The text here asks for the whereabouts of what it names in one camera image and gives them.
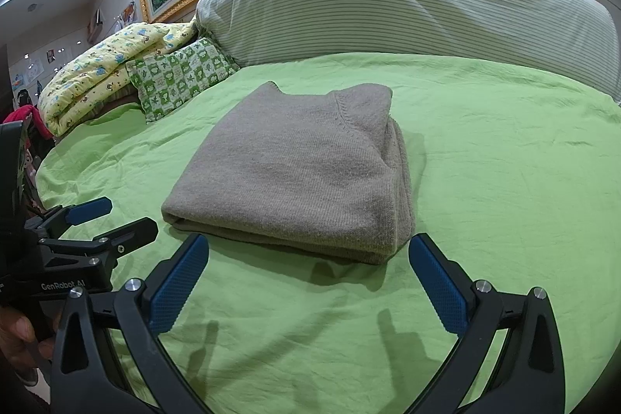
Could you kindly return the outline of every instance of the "red cloth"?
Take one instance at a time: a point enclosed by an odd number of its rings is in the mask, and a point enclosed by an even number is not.
[[[7,116],[2,123],[8,123],[10,121],[24,121],[29,114],[32,114],[32,122],[35,124],[36,129],[43,139],[52,139],[52,133],[45,127],[41,115],[33,105],[22,106],[13,111]]]

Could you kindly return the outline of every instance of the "green bed sheet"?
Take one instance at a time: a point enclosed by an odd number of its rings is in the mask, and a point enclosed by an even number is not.
[[[126,105],[77,127],[38,172],[47,206],[103,195],[114,203],[66,237],[157,220],[156,242],[123,258],[113,282],[145,277],[184,238],[163,222],[161,203],[213,125],[268,80],[288,94],[392,88],[416,232],[473,279],[515,293],[545,287],[572,409],[621,338],[621,110],[568,78],[456,57],[341,54],[242,69],[156,123]],[[406,248],[377,267],[209,241],[209,264],[161,341],[215,413],[401,414],[454,343]],[[489,376],[497,337],[470,398]]]

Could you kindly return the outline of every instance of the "metal screw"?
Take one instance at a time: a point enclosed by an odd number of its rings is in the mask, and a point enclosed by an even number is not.
[[[130,279],[125,283],[125,290],[128,292],[135,292],[136,290],[140,290],[142,286],[142,281],[136,277]]]
[[[481,293],[488,293],[492,290],[492,283],[484,279],[477,281],[474,286],[476,287],[477,291]]]
[[[84,293],[82,286],[75,286],[69,290],[69,296],[71,298],[80,298],[80,296],[82,296],[82,293]]]
[[[540,300],[544,300],[548,296],[545,290],[543,288],[539,288],[539,286],[533,288],[533,295],[535,295]]]

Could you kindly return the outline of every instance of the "gray sweater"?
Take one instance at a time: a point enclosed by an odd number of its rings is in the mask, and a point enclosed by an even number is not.
[[[380,264],[414,227],[392,90],[264,83],[213,127],[162,205],[180,230]]]

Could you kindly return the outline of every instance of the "striped fabric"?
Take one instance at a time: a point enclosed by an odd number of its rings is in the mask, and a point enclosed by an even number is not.
[[[200,0],[196,13],[242,66],[454,55],[555,72],[621,99],[619,39],[594,0]]]

